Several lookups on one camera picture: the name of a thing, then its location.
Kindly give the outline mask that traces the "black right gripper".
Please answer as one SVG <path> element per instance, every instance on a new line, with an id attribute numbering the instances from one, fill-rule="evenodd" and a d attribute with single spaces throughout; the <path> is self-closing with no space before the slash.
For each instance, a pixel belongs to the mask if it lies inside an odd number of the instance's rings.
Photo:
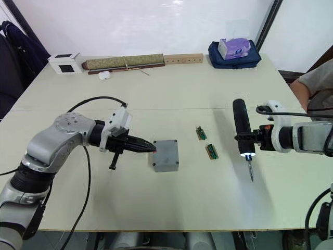
<path id="1" fill-rule="evenodd" d="M 238 142 L 256 142 L 262 151 L 273 151 L 272 124 L 260 125 L 258 129 L 250 133 L 237 134 L 234 139 Z"/>

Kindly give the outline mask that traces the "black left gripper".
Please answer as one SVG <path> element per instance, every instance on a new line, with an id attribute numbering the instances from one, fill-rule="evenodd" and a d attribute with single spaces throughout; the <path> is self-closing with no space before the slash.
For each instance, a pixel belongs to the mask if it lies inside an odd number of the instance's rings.
<path id="1" fill-rule="evenodd" d="M 131 136 L 128 131 L 117 137 L 109 136 L 107 139 L 106 149 L 114 153 L 112 162 L 109 166 L 110 170 L 116 169 L 118 158 L 121 154 L 123 154 L 124 150 L 136 153 L 150 153 L 156 151 L 154 144 L 142 138 Z"/>

